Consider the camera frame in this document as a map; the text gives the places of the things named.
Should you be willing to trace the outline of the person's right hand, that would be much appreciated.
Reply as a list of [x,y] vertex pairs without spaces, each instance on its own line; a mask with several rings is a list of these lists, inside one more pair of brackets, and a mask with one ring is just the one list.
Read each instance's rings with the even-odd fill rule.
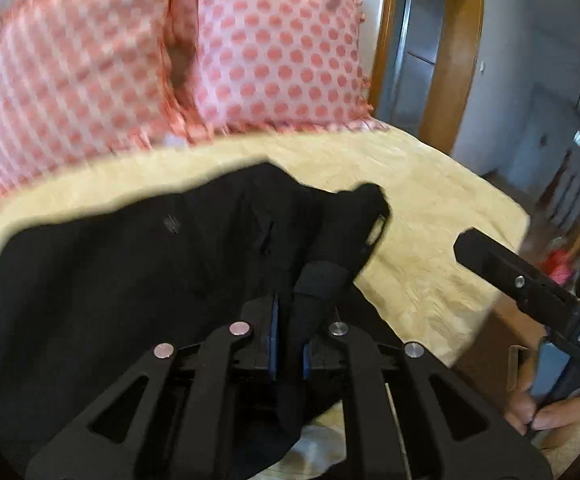
[[519,434],[529,430],[547,431],[549,437],[566,440],[580,426],[580,392],[573,398],[538,408],[530,395],[535,379],[536,354],[529,353],[518,367],[504,419]]

